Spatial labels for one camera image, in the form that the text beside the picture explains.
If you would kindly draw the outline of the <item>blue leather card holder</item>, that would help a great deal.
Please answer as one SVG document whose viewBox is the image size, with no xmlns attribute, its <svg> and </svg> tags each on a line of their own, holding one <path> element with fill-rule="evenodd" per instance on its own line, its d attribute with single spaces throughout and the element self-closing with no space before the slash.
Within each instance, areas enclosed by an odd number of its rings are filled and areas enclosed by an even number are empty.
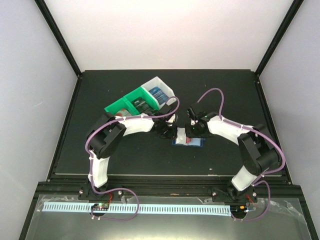
<svg viewBox="0 0 320 240">
<path fill-rule="evenodd" d="M 177 136 L 172 140 L 172 145 L 174 146 L 186 146 L 186 147 L 203 147 L 203 138 L 191 138 L 192 141 L 190 143 L 186 143 L 186 131 L 185 128 L 178 127 L 177 128 Z"/>
</svg>

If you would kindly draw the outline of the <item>green double card bin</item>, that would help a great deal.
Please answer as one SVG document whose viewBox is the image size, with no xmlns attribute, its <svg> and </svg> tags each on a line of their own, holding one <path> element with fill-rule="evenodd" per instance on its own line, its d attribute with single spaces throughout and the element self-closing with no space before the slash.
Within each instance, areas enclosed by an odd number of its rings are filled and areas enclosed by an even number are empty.
<svg viewBox="0 0 320 240">
<path fill-rule="evenodd" d="M 133 105 L 133 101 L 138 98 L 142 98 L 151 107 L 152 110 L 160 109 L 157 100 L 144 87 L 140 86 L 124 95 L 120 99 L 116 100 L 115 102 L 111 103 L 110 105 L 105 107 L 104 110 L 115 115 L 119 110 L 126 109 L 133 116 L 139 115 L 139 111 Z"/>
</svg>

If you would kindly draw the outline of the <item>white card bin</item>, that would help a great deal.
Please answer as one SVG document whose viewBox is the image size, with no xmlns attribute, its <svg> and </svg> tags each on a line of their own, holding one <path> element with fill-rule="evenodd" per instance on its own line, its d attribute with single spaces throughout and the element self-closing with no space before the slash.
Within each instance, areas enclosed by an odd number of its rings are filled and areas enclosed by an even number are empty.
<svg viewBox="0 0 320 240">
<path fill-rule="evenodd" d="M 151 95 L 159 109 L 166 103 L 166 101 L 167 105 L 171 105 L 177 101 L 175 98 L 171 98 L 175 96 L 174 91 L 158 76 L 145 82 L 141 87 Z"/>
</svg>

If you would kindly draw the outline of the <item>circuit board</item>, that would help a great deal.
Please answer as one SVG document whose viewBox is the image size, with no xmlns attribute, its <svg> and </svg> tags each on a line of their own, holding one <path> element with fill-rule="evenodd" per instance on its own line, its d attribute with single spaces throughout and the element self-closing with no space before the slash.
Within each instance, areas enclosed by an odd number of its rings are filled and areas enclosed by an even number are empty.
<svg viewBox="0 0 320 240">
<path fill-rule="evenodd" d="M 91 211 L 107 211 L 109 206 L 109 203 L 95 203 L 92 205 Z"/>
<path fill-rule="evenodd" d="M 247 205 L 232 205 L 230 206 L 230 212 L 233 214 L 242 214 L 255 211 L 256 206 L 247 206 Z"/>
</svg>

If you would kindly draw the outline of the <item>black card stack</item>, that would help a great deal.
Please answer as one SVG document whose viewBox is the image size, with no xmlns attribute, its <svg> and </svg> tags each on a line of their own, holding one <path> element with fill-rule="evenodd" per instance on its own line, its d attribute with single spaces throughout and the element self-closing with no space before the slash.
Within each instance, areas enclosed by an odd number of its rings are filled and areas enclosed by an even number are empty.
<svg viewBox="0 0 320 240">
<path fill-rule="evenodd" d="M 142 98 L 138 97 L 131 102 L 134 108 L 140 113 L 151 112 L 153 108 Z"/>
</svg>

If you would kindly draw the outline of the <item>right black frame post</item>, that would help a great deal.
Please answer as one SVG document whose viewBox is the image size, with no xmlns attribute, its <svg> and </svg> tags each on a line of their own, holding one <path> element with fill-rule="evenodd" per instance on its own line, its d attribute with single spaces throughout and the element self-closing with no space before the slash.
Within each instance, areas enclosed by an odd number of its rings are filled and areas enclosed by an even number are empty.
<svg viewBox="0 0 320 240">
<path fill-rule="evenodd" d="M 300 7 L 302 6 L 304 0 L 293 0 L 288 11 L 286 12 L 281 24 L 279 25 L 275 35 L 273 36 L 266 52 L 264 53 L 258 67 L 255 70 L 255 75 L 260 77 L 262 72 L 264 71 L 265 67 L 267 66 L 269 60 L 271 59 L 273 53 L 277 49 L 279 43 L 281 42 L 282 38 L 284 37 L 286 31 L 288 30 L 289 26 L 291 25 L 293 19 L 295 18 L 296 14 L 298 13 Z"/>
</svg>

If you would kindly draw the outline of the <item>right circuit board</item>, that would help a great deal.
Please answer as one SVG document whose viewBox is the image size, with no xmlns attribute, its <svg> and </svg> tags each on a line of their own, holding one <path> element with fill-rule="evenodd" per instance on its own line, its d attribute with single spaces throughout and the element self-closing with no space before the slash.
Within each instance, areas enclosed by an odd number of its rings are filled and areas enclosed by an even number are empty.
<svg viewBox="0 0 320 240">
<path fill-rule="evenodd" d="M 242 214 L 255 211 L 256 206 L 247 206 L 247 205 L 232 205 L 230 206 L 230 212 L 233 214 Z"/>
</svg>

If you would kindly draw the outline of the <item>black frame post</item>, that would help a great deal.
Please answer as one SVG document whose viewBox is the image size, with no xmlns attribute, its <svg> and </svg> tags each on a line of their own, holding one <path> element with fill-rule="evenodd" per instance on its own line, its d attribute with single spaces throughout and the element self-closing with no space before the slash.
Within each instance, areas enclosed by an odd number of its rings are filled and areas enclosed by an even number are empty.
<svg viewBox="0 0 320 240">
<path fill-rule="evenodd" d="M 52 34 L 55 37 L 55 40 L 57 41 L 59 47 L 61 48 L 62 52 L 64 53 L 69 65 L 71 66 L 73 72 L 75 75 L 80 78 L 82 76 L 82 72 L 67 44 L 65 41 L 65 38 L 63 34 L 61 33 L 49 7 L 47 6 L 46 2 L 44 0 L 35 0 L 34 1 L 40 10 L 43 18 L 45 19 L 48 27 L 50 28 Z"/>
<path fill-rule="evenodd" d="M 298 13 L 300 7 L 302 6 L 304 0 L 293 0 L 288 11 L 286 12 L 281 24 L 279 25 L 275 35 L 273 36 L 266 52 L 264 53 L 258 67 L 255 70 L 255 75 L 260 77 L 262 72 L 264 71 L 265 67 L 267 66 L 269 60 L 271 59 L 273 53 L 277 49 L 279 43 L 281 42 L 282 38 L 284 37 L 286 31 L 288 30 L 289 26 L 291 25 L 293 19 L 295 18 L 296 14 Z"/>
</svg>

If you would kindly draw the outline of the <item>blue card stack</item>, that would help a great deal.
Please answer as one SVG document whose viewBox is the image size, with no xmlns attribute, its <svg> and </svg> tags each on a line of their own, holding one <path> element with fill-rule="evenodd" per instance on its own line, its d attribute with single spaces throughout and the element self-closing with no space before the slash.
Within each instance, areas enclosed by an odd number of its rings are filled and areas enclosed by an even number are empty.
<svg viewBox="0 0 320 240">
<path fill-rule="evenodd" d="M 149 93 L 157 100 L 159 105 L 167 102 L 169 96 L 165 94 L 159 87 L 155 86 L 149 90 Z"/>
</svg>

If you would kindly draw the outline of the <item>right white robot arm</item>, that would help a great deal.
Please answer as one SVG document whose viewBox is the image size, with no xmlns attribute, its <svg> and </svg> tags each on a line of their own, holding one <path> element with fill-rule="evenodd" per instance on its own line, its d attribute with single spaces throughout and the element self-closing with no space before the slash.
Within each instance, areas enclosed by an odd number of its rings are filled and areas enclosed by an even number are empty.
<svg viewBox="0 0 320 240">
<path fill-rule="evenodd" d="M 188 138 L 220 136 L 239 147 L 242 167 L 226 189 L 228 198 L 240 201 L 262 174 L 282 162 L 282 157 L 268 129 L 262 125 L 247 126 L 224 118 L 215 112 L 206 112 L 199 102 L 187 109 L 191 123 L 185 125 Z"/>
</svg>

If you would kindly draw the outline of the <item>left black frame post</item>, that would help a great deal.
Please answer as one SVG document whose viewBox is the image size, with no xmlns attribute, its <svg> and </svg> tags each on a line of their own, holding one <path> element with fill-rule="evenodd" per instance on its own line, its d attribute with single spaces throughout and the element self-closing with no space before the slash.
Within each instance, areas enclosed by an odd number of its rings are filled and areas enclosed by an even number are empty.
<svg viewBox="0 0 320 240">
<path fill-rule="evenodd" d="M 46 2 L 44 0 L 35 0 L 34 1 L 40 10 L 43 18 L 45 19 L 48 27 L 50 28 L 52 34 L 55 37 L 55 40 L 57 41 L 59 47 L 61 48 L 62 52 L 64 53 L 69 65 L 71 66 L 73 72 L 75 75 L 80 78 L 82 76 L 82 72 L 67 44 L 65 41 L 65 38 L 63 34 L 61 33 L 49 7 L 47 6 Z"/>
</svg>

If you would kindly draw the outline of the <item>left circuit board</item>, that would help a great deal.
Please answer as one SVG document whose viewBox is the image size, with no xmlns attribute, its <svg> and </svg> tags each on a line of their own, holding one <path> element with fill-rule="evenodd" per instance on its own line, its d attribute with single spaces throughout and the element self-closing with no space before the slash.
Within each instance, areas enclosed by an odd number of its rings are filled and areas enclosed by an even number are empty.
<svg viewBox="0 0 320 240">
<path fill-rule="evenodd" d="M 91 211 L 107 211 L 109 206 L 109 203 L 95 203 L 92 205 Z"/>
</svg>

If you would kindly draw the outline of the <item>red credit card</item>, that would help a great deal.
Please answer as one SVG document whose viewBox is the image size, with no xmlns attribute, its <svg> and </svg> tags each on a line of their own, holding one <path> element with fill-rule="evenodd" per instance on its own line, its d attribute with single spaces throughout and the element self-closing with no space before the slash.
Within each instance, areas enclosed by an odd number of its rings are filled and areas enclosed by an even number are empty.
<svg viewBox="0 0 320 240">
<path fill-rule="evenodd" d="M 186 143 L 186 144 L 189 144 L 192 140 L 193 140 L 192 138 L 187 137 L 185 143 Z"/>
</svg>

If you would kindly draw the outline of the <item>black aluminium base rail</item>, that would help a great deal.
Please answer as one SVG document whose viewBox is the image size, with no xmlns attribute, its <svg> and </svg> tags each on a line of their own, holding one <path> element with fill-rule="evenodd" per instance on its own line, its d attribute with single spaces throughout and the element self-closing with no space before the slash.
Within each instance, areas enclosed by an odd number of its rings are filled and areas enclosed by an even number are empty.
<svg viewBox="0 0 320 240">
<path fill-rule="evenodd" d="M 132 190 L 139 197 L 208 197 L 218 203 L 240 203 L 248 199 L 266 198 L 268 195 L 273 198 L 304 199 L 302 188 L 286 178 L 269 176 L 265 181 L 269 184 L 270 192 L 261 183 L 236 193 L 231 178 L 224 176 L 111 176 L 107 184 L 94 192 L 88 180 L 52 178 L 39 182 L 34 196 L 66 194 L 93 202 L 106 201 L 108 198 L 104 192 L 107 190 L 112 190 L 113 200 L 119 200 L 122 196 L 131 197 L 132 193 L 128 190 Z"/>
</svg>

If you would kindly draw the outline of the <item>red card stack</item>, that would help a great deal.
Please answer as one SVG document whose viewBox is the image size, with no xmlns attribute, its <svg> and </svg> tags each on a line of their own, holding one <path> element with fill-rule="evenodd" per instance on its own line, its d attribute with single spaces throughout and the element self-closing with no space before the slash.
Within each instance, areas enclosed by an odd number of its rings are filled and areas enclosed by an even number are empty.
<svg viewBox="0 0 320 240">
<path fill-rule="evenodd" d="M 115 113 L 115 115 L 118 116 L 118 117 L 130 117 L 130 116 L 132 116 L 131 113 L 125 108 L 122 108 L 119 111 L 117 111 Z"/>
</svg>

